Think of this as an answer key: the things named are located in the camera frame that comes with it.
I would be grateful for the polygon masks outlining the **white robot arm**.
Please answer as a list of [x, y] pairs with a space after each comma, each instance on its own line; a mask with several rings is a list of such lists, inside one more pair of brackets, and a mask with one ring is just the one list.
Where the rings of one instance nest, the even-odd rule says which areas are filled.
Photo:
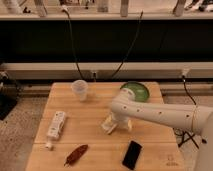
[[200, 135], [194, 171], [213, 171], [213, 107], [136, 102], [131, 93], [121, 89], [110, 104], [117, 122], [132, 117]]

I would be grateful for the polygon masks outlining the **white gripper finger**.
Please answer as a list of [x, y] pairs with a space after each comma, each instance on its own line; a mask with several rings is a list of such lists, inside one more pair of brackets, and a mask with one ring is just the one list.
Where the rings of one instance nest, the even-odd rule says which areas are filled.
[[126, 129], [127, 129], [129, 132], [132, 131], [132, 122], [131, 122], [131, 120], [129, 120], [129, 121], [127, 122]]

